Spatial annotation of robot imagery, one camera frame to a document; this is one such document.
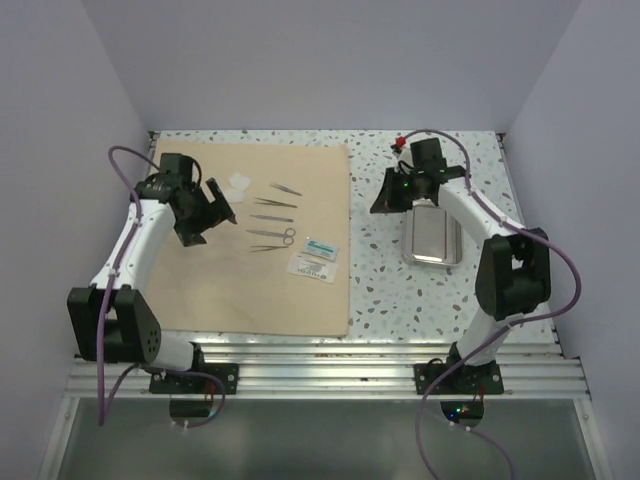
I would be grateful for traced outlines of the white gauze pad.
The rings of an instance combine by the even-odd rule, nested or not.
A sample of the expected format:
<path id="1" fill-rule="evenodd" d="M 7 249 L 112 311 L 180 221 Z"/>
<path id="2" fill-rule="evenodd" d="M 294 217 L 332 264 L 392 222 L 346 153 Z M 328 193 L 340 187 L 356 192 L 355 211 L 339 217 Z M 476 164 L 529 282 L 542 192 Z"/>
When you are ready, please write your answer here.
<path id="1" fill-rule="evenodd" d="M 235 190 L 244 192 L 251 185 L 251 179 L 235 172 L 229 177 L 229 185 Z"/>
<path id="2" fill-rule="evenodd" d="M 233 188 L 224 190 L 223 194 L 229 204 L 243 203 L 245 199 L 245 194 L 243 191 Z"/>

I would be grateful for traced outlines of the white gauze pad top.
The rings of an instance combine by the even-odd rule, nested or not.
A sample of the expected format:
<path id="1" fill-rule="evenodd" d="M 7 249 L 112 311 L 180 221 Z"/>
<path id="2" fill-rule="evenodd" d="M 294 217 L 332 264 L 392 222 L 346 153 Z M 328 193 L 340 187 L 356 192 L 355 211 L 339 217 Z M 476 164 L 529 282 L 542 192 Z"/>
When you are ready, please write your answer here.
<path id="1" fill-rule="evenodd" d="M 235 172 L 229 177 L 229 185 L 235 190 L 244 192 L 251 185 L 251 179 Z"/>

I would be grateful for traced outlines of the steel tweezers bottom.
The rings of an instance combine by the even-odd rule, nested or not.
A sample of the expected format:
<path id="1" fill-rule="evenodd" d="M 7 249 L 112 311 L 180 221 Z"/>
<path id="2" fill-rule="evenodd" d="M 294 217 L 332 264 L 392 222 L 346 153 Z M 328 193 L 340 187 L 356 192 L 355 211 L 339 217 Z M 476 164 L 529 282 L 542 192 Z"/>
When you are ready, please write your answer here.
<path id="1" fill-rule="evenodd" d="M 275 251 L 289 248 L 287 245 L 253 245 L 250 247 L 251 253 Z"/>

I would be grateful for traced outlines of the steel surgical scissors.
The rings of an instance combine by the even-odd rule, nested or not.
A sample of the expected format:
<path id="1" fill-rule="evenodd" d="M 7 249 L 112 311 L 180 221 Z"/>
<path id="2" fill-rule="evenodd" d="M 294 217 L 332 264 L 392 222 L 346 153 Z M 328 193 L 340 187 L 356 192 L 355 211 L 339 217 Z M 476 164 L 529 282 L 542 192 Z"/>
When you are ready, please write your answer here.
<path id="1" fill-rule="evenodd" d="M 267 230 L 257 230 L 257 229 L 248 229 L 248 233 L 265 236 L 270 238 L 279 238 L 282 240 L 285 246 L 290 246 L 295 241 L 296 230 L 294 228 L 287 228 L 282 232 L 279 231 L 267 231 Z"/>

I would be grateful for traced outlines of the green white sachet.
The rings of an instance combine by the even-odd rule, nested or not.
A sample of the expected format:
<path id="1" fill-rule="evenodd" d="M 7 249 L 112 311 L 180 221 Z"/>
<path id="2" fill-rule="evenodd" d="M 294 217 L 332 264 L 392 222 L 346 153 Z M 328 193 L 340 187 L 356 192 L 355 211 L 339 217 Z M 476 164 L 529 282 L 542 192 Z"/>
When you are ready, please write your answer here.
<path id="1" fill-rule="evenodd" d="M 307 238 L 302 248 L 302 252 L 317 258 L 334 262 L 337 259 L 339 248 L 313 238 Z"/>

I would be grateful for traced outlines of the white printed sachet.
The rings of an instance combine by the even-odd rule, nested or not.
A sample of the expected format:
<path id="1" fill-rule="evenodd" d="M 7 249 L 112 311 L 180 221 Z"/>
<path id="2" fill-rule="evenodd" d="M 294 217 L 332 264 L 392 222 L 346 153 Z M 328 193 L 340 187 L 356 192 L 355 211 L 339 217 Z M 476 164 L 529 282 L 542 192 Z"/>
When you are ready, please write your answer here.
<path id="1" fill-rule="evenodd" d="M 331 262 L 294 253 L 287 264 L 287 272 L 332 284 L 336 278 L 337 266 Z"/>

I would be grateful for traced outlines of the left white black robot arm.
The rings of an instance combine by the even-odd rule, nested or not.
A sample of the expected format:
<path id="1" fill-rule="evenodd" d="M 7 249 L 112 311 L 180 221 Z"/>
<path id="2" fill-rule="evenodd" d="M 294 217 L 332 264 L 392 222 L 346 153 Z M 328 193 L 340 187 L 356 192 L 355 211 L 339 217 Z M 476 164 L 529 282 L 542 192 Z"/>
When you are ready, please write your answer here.
<path id="1" fill-rule="evenodd" d="M 208 379 L 201 348 L 166 337 L 144 292 L 166 238 L 184 248 L 205 244 L 205 232 L 235 214 L 218 183 L 205 178 L 194 158 L 164 153 L 146 179 L 124 183 L 126 220 L 109 257 L 86 287 L 74 287 L 67 308 L 82 359 L 96 365 L 105 384 L 107 363 L 130 363 L 164 371 L 185 392 Z"/>

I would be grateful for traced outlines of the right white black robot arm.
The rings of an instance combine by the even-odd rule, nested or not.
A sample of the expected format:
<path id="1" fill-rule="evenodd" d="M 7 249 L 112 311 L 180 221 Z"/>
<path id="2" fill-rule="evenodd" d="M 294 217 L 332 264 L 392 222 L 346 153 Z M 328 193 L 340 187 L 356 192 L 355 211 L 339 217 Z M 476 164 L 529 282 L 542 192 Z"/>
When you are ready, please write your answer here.
<path id="1" fill-rule="evenodd" d="M 373 214 L 404 213 L 428 200 L 451 215 L 481 249 L 475 279 L 478 309 L 444 360 L 416 369 L 419 393 L 504 391 L 496 354 L 517 321 L 551 294 L 548 237 L 512 224 L 471 182 L 468 168 L 448 165 L 436 138 L 395 140 L 397 164 L 385 171 Z"/>

